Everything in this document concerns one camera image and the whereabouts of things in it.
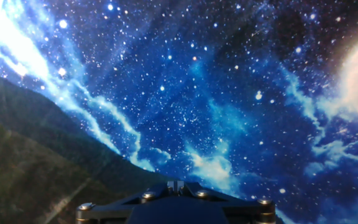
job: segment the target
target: hill silhouette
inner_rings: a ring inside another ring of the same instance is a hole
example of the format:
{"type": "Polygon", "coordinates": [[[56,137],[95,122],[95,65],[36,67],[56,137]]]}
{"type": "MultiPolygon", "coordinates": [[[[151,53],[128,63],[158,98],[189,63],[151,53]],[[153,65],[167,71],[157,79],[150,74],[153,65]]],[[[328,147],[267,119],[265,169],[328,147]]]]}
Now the hill silhouette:
{"type": "Polygon", "coordinates": [[[74,223],[82,203],[168,180],[87,135],[46,97],[0,78],[0,223],[74,223]]]}

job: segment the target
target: glowing light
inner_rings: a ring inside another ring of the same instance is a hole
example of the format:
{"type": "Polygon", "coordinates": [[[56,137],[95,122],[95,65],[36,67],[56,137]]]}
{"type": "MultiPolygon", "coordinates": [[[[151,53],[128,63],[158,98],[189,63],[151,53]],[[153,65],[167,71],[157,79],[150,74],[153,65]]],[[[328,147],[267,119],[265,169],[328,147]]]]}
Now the glowing light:
{"type": "Polygon", "coordinates": [[[65,21],[65,20],[61,20],[60,22],[59,22],[59,25],[60,25],[60,27],[61,28],[66,28],[67,27],[67,22],[65,21]]]}
{"type": "Polygon", "coordinates": [[[15,72],[21,77],[25,76],[29,71],[21,63],[18,63],[14,68],[15,72]]]}
{"type": "Polygon", "coordinates": [[[255,99],[257,99],[257,100],[262,99],[262,93],[261,93],[261,91],[258,91],[258,93],[257,93],[256,96],[255,96],[255,99]]]}
{"type": "Polygon", "coordinates": [[[64,68],[60,68],[58,73],[59,73],[59,75],[64,76],[64,75],[66,75],[66,70],[64,68]]]}

